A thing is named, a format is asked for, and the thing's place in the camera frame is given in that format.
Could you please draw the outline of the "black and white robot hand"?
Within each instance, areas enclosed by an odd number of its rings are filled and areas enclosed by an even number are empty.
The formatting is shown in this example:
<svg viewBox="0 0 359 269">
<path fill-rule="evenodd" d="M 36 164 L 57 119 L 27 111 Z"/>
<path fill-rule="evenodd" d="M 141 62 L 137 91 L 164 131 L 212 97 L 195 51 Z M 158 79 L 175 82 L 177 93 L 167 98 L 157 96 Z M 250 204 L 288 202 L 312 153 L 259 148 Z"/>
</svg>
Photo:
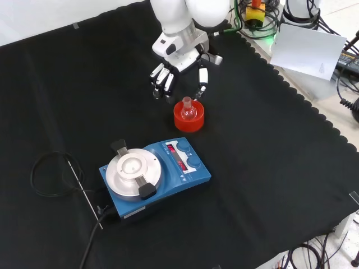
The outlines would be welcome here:
<svg viewBox="0 0 359 269">
<path fill-rule="evenodd" d="M 149 75 L 155 99 L 164 97 L 171 101 L 175 75 L 195 64 L 209 50 L 206 32 L 196 29 L 193 35 L 167 35 L 161 33 L 152 46 L 153 52 L 162 57 L 162 62 Z"/>
</svg>

